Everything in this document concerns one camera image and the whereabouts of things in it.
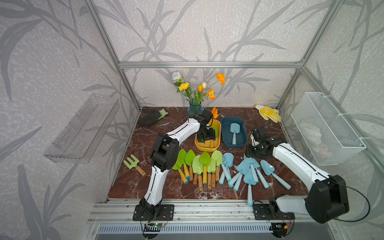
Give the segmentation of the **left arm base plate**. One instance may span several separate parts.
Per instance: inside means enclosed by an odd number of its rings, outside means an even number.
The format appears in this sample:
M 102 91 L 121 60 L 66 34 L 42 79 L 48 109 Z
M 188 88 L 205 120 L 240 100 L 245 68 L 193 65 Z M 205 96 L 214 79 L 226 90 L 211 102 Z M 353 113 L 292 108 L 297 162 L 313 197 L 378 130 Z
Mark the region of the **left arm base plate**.
M 175 213 L 175 205 L 136 205 L 133 221 L 172 221 Z

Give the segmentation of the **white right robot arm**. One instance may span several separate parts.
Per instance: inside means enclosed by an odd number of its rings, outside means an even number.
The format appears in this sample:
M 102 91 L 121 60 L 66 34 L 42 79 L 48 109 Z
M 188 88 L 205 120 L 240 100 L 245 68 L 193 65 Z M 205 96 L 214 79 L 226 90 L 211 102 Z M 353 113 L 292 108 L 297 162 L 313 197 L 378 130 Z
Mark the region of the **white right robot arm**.
M 246 148 L 246 157 L 268 159 L 274 157 L 287 166 L 306 185 L 308 195 L 281 195 L 270 198 L 271 215 L 296 213 L 309 215 L 324 224 L 349 212 L 349 200 L 345 180 L 330 175 L 299 154 L 280 136 L 271 137 L 265 127 L 251 131 L 252 144 Z

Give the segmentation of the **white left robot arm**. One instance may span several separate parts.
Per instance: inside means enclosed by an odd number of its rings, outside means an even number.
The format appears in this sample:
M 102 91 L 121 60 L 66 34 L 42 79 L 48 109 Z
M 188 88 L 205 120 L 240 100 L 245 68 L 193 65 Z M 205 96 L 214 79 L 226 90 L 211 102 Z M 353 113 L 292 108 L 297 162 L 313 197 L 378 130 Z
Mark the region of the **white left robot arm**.
M 176 164 L 180 144 L 194 134 L 197 134 L 204 142 L 216 139 L 216 132 L 209 125 L 213 119 L 214 116 L 210 111 L 203 110 L 201 114 L 189 117 L 178 128 L 166 134 L 157 135 L 150 154 L 151 180 L 148 190 L 141 200 L 142 206 L 157 207 L 161 205 L 164 184 L 169 170 Z

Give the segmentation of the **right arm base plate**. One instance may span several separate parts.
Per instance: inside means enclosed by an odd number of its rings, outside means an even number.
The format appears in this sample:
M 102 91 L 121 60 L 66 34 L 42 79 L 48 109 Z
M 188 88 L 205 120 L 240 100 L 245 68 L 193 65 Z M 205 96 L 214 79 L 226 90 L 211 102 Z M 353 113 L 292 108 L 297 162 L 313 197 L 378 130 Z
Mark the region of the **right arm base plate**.
M 291 222 L 296 219 L 294 213 L 281 212 L 276 203 L 266 204 L 255 200 L 252 207 L 255 220 Z

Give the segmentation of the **light green square shovel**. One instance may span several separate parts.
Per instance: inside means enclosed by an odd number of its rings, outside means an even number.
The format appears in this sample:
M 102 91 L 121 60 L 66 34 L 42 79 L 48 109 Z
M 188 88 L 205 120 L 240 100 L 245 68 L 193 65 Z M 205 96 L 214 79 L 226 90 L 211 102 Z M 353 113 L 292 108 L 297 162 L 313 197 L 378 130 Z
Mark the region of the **light green square shovel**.
M 203 191 L 203 177 L 202 177 L 202 173 L 203 173 L 203 164 L 200 162 L 200 155 L 197 155 L 194 160 L 193 160 L 193 172 L 194 174 L 197 174 L 198 177 L 198 184 L 199 184 L 199 191 L 202 192 Z

